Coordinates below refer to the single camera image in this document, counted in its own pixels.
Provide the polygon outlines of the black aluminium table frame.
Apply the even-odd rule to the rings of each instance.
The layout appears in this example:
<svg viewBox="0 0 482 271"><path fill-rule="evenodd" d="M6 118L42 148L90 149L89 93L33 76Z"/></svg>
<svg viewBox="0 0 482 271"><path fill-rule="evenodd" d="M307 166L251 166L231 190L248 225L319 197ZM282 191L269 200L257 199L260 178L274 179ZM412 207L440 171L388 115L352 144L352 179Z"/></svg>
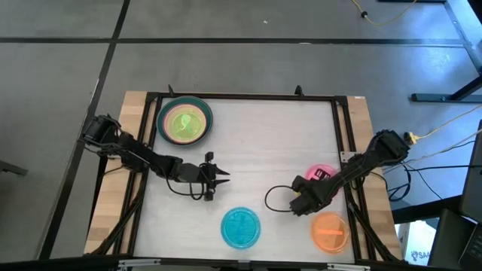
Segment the black aluminium table frame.
<svg viewBox="0 0 482 271"><path fill-rule="evenodd" d="M120 121L129 130L137 132L137 138L151 147L154 138L158 134L157 115L161 110L161 105L168 98L184 98L187 93L177 93L169 90L162 92L135 92L128 91L124 97L120 113ZM296 87L292 95L275 94L240 94L240 93L195 93L198 99L227 99L232 100L254 100L254 101L296 101L296 102L327 102L331 106L332 123L334 126L337 149L339 152L356 149L355 136L352 128L349 104L353 102L353 97L348 96L306 96L300 87ZM86 254L96 250L108 235L114 231L117 221L119 221L130 204L134 201L134 193L141 190L141 183L148 177L147 171L131 172L125 169L117 178L110 178L104 175L104 170L110 166L110 162L102 159L99 162L99 171L96 179L96 189L94 193L93 210L91 212L91 222L87 234L87 241L84 248ZM349 240L353 247L355 268L363 271L373 271L369 269L372 264L382 264L384 260L381 253L376 248L373 240L362 228L362 224L370 222L369 216L374 210L367 206L366 196L372 195L372 190L365 190L362 180L357 178L355 186L345 186L343 189L344 200L352 200L360 210L361 220L356 219L352 212L347 213L347 223L350 229ZM119 230L117 237L106 251L107 255L133 255L133 249L138 236L137 229L140 224L142 212L136 209L129 217L123 228ZM235 269L237 271L252 271L255 268L266 269L324 269L329 268L326 263L309 262L287 262L271 260L209 260L187 258L164 258L161 264L166 265L188 265L188 266L212 266L220 269Z"/></svg>

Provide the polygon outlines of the orange translucent plastic plate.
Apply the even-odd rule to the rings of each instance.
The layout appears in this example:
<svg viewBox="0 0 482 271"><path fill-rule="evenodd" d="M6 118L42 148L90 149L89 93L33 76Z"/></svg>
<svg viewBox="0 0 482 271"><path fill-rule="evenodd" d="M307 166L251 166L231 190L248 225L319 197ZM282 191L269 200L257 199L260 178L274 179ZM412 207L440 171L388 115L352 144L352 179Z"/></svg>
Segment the orange translucent plastic plate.
<svg viewBox="0 0 482 271"><path fill-rule="evenodd" d="M310 237L320 251L327 254L343 252L349 236L349 226L336 212L322 212L312 219Z"/></svg>

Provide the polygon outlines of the blue translucent plastic plate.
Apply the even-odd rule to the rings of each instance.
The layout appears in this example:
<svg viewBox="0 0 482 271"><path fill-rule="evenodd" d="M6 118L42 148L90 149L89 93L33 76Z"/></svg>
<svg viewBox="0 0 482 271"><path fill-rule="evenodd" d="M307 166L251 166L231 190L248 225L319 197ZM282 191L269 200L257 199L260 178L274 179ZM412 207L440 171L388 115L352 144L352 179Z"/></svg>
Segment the blue translucent plastic plate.
<svg viewBox="0 0 482 271"><path fill-rule="evenodd" d="M251 209L236 207L229 210L221 220L222 239L238 250L251 248L261 235L261 222Z"/></svg>

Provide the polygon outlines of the black computer equipment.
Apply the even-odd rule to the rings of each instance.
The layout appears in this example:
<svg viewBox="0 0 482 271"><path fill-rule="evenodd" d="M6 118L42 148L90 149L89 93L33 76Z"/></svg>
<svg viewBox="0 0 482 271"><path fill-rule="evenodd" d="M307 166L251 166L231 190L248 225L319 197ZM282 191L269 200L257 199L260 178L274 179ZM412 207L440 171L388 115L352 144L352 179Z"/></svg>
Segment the black computer equipment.
<svg viewBox="0 0 482 271"><path fill-rule="evenodd" d="M464 188L455 209L444 209L428 265L482 271L482 132L477 134Z"/></svg>

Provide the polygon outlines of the black desk leg frame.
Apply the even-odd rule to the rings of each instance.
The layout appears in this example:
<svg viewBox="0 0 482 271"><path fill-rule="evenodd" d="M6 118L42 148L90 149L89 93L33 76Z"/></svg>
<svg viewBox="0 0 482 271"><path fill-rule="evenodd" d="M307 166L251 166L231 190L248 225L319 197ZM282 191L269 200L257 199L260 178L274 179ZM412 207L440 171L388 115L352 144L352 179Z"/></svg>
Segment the black desk leg frame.
<svg viewBox="0 0 482 271"><path fill-rule="evenodd" d="M464 87L451 94L436 93L413 93L410 96L412 102L436 102L436 103L468 103L482 104L482 94L475 95L478 90L482 90L482 62L479 61L477 54L472 49L467 35L457 19L455 12L451 8L448 0L417 0L417 3L442 4L445 7L448 17L450 18L461 42L467 52L472 64L477 70L478 76L467 83Z"/></svg>

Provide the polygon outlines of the silver frame corner bracket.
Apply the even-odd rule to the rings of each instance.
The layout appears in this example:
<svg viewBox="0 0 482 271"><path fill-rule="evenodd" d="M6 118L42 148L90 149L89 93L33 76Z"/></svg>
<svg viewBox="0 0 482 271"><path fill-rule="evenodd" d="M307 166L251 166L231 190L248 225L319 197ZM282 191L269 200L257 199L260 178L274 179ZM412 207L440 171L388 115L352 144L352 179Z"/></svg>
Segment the silver frame corner bracket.
<svg viewBox="0 0 482 271"><path fill-rule="evenodd" d="M328 263L327 270L333 271L371 271L369 266L344 264L344 263Z"/></svg>
<svg viewBox="0 0 482 271"><path fill-rule="evenodd" d="M158 258L139 258L120 260L117 265L117 271L132 271L133 267L140 266L156 266L160 265L161 259Z"/></svg>

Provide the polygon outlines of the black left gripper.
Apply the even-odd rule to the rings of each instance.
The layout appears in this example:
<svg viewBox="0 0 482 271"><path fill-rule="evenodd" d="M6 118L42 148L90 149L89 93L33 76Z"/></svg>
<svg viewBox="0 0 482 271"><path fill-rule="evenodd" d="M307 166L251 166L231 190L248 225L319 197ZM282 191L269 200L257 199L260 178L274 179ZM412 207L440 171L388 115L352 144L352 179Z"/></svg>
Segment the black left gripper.
<svg viewBox="0 0 482 271"><path fill-rule="evenodd" d="M205 154L204 162L199 166L195 166L192 163L184 163L183 159L176 158L174 181L189 184L190 191L189 193L174 191L174 193L181 196L189 196L193 200L214 200L216 187L229 182L230 179L216 179L216 175L229 175L229 173L219 169L215 163L212 163L213 159L214 153L212 151ZM201 191L194 193L192 184L200 184Z"/></svg>

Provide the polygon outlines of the pink translucent plastic plate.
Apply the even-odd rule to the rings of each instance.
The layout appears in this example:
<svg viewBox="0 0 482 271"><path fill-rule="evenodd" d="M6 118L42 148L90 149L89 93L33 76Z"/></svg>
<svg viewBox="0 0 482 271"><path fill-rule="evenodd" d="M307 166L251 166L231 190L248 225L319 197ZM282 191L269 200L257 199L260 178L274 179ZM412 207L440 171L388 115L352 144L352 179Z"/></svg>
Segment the pink translucent plastic plate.
<svg viewBox="0 0 482 271"><path fill-rule="evenodd" d="M326 188L328 180L336 175L338 170L328 164L316 164L308 168L305 179L308 188Z"/></svg>

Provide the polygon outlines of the dark object on floor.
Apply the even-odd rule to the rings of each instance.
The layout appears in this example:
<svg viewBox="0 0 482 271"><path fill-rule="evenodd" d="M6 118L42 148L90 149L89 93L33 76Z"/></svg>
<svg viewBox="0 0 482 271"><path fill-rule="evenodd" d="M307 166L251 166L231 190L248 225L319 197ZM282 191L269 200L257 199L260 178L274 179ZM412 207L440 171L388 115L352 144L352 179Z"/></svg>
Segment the dark object on floor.
<svg viewBox="0 0 482 271"><path fill-rule="evenodd" d="M0 172L9 172L15 175L25 176L28 170L0 160Z"/></svg>

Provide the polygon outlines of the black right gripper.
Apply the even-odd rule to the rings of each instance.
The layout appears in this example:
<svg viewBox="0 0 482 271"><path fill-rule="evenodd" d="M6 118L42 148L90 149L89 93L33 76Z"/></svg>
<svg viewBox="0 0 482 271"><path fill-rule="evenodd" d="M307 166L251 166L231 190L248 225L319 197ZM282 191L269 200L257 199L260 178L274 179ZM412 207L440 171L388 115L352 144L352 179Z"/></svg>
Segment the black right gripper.
<svg viewBox="0 0 482 271"><path fill-rule="evenodd" d="M299 193L289 203L290 210L297 216L318 212L331 203L332 186L328 181L308 181L297 175L291 184L291 188Z"/></svg>

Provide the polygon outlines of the white printed cardboard box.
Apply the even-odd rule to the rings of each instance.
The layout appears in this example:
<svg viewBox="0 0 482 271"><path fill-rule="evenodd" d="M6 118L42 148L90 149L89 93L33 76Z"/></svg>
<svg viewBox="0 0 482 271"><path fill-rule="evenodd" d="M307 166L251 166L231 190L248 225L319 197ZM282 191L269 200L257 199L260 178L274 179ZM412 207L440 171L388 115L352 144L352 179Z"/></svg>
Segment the white printed cardboard box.
<svg viewBox="0 0 482 271"><path fill-rule="evenodd" d="M435 239L436 229L425 221L396 224L401 255L410 264L427 266Z"/></svg>

